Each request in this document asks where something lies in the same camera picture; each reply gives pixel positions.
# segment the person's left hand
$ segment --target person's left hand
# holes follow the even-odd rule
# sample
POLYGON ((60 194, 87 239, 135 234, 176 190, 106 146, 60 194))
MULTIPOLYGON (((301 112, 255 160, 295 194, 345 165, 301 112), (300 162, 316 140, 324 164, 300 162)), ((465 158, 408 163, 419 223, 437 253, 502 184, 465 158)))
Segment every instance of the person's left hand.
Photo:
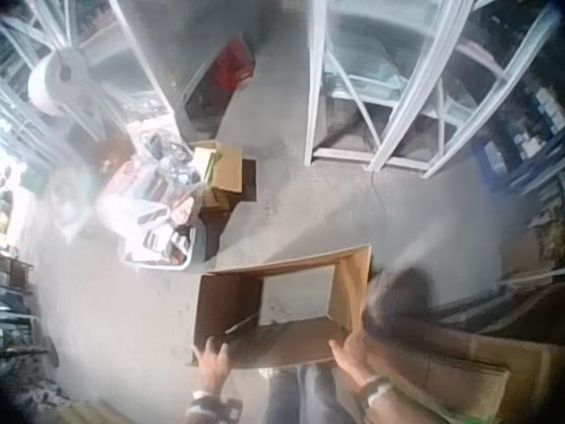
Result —
POLYGON ((204 352, 201 352, 196 346, 192 347, 192 351, 198 359, 202 389, 219 397, 222 393, 223 384, 231 371, 228 345, 222 344, 220 351, 216 352, 214 341, 209 337, 204 352))

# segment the jeans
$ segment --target jeans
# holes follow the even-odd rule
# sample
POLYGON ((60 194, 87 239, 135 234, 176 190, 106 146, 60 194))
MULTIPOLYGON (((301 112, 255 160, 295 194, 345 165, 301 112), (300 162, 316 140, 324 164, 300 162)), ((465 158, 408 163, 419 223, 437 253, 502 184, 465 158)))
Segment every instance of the jeans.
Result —
POLYGON ((269 379, 267 424, 355 424, 335 397, 331 368, 301 365, 269 379))

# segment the person's right hand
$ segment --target person's right hand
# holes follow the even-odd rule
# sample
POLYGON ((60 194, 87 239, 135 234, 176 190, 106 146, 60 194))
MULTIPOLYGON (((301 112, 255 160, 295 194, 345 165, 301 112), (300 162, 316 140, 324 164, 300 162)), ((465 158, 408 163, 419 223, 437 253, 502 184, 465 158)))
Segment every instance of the person's right hand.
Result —
POLYGON ((340 346, 335 340, 330 340, 329 347, 332 349, 337 366, 349 374, 359 387, 377 378, 377 374, 367 364, 362 334, 350 334, 343 346, 340 346))

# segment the open cardboard box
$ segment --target open cardboard box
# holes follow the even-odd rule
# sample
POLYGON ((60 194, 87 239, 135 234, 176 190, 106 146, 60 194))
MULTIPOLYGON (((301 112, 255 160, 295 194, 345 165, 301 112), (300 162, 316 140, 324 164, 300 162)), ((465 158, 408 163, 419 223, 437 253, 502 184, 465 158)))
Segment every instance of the open cardboard box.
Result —
POLYGON ((359 246, 207 273, 200 281, 194 344, 203 349, 210 336, 216 337, 218 343, 229 343, 235 368, 284 367, 330 360, 328 340, 342 341, 360 325, 370 261, 371 248, 359 246), (327 265, 335 267, 326 316, 259 325, 264 278, 327 265))
POLYGON ((230 210, 230 196, 243 190, 243 156, 241 148, 223 144, 216 140, 196 141, 191 148, 212 148, 218 158, 212 170, 208 189, 203 194, 202 208, 207 210, 230 210))

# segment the person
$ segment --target person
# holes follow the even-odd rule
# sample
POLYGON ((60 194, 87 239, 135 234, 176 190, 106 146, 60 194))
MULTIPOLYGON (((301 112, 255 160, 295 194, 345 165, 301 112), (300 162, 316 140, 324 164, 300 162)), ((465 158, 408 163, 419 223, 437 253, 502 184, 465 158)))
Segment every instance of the person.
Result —
MULTIPOLYGON (((343 345, 329 346, 337 366, 361 388, 361 398, 372 420, 383 424, 434 424, 446 422, 439 415, 405 396, 385 376, 373 371, 366 361, 362 334, 350 335, 343 345)), ((237 423, 241 413, 233 402, 225 405, 220 396, 231 370, 229 347, 217 351, 209 338, 204 351, 194 348, 199 362, 201 390, 187 410, 187 424, 237 423)), ((350 424, 355 419, 338 402, 329 364, 301 365, 293 369, 269 369, 267 424, 350 424)))

